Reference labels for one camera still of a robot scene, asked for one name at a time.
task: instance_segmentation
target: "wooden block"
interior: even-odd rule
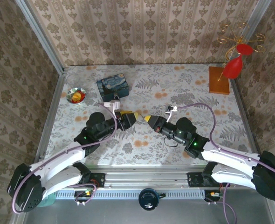
[[[223,68],[209,67],[209,92],[229,95],[229,80],[224,75],[221,76]]]

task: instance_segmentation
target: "table surface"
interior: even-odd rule
[[[73,66],[68,68],[56,112],[46,157],[67,147],[85,127],[89,115],[103,112],[102,99],[96,81],[123,73],[130,94],[121,98],[121,109],[139,114],[160,115],[167,118],[165,105],[184,106],[202,102],[212,107],[216,115],[213,139],[216,143],[240,151],[251,152],[245,128],[232,88],[229,95],[209,93],[209,66],[220,64],[164,64],[164,65],[102,65]],[[66,100],[71,87],[82,87],[87,96],[83,103],[73,105]],[[175,113],[172,122],[188,117],[197,127],[197,133],[209,136],[213,126],[211,112],[204,107],[192,107]],[[139,116],[133,127],[125,132],[118,130],[112,140],[102,144],[82,162],[90,165],[112,164],[206,164],[207,161],[190,158],[184,146],[176,148],[164,144],[164,136],[154,132]],[[175,142],[166,140],[168,145]]]

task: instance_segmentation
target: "blue box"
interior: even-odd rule
[[[104,102],[129,95],[129,86],[124,74],[118,74],[97,81],[97,86]]]

